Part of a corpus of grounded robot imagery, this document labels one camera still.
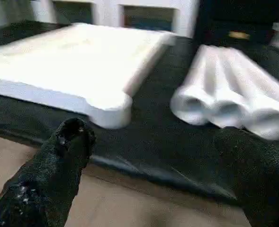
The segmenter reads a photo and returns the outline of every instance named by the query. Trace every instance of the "gold object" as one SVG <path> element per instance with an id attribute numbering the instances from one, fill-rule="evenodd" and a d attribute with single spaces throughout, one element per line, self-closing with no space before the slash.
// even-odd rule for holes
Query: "gold object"
<path id="1" fill-rule="evenodd" d="M 247 40 L 250 39 L 250 35 L 244 32 L 229 32 L 229 37 L 235 39 L 247 39 Z"/>

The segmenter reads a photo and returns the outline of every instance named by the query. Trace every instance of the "white shelf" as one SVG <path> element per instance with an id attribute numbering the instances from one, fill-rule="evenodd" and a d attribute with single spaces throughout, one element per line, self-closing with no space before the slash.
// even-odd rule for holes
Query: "white shelf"
<path id="1" fill-rule="evenodd" d="M 93 24 L 124 26 L 124 6 L 174 9 L 172 32 L 192 37 L 199 0 L 40 0 L 32 1 L 39 21 L 55 23 L 52 2 L 92 3 Z"/>

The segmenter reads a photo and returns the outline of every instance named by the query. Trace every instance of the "white foam block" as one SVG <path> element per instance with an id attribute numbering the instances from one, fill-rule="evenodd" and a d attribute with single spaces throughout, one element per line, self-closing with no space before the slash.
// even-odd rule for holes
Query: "white foam block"
<path id="1" fill-rule="evenodd" d="M 132 96 L 159 58 L 166 32 L 75 24 L 0 47 L 0 95 L 91 117 L 130 120 Z"/>

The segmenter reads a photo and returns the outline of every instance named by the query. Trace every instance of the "beige floor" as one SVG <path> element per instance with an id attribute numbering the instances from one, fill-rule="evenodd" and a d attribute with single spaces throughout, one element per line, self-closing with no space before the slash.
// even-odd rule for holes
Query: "beige floor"
<path id="1" fill-rule="evenodd" d="M 0 189 L 34 153 L 31 147 L 0 138 Z M 170 194 L 156 198 L 100 180 L 85 171 L 66 227 L 250 226 L 240 209 L 189 196 L 184 197 L 189 206 L 182 206 L 170 201 Z"/>

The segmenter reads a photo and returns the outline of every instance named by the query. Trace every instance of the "white pvc pipe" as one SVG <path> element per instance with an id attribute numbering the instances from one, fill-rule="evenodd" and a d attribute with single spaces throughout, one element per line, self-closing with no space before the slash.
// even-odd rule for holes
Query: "white pvc pipe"
<path id="1" fill-rule="evenodd" d="M 207 111 L 208 119 L 214 125 L 224 128 L 233 126 L 242 127 L 242 112 L 245 101 L 242 95 L 237 93 L 233 78 L 225 68 L 222 52 L 224 48 L 210 48 L 208 61 L 212 66 L 208 68 L 209 76 L 214 77 L 214 103 Z"/>
<path id="2" fill-rule="evenodd" d="M 259 88 L 267 96 L 279 101 L 279 82 L 241 51 L 235 49 L 232 51 L 237 55 L 239 61 L 245 64 L 250 72 L 251 79 L 258 84 Z"/>
<path id="3" fill-rule="evenodd" d="M 239 61 L 235 51 L 227 49 L 225 56 L 247 101 L 243 110 L 244 126 L 264 139 L 279 140 L 279 102 L 266 96 L 254 83 L 249 74 L 256 69 L 248 70 L 247 63 Z"/>
<path id="4" fill-rule="evenodd" d="M 178 118 L 193 125 L 208 122 L 206 107 L 214 101 L 206 89 L 208 49 L 205 45 L 200 46 L 183 85 L 175 91 L 170 103 Z"/>

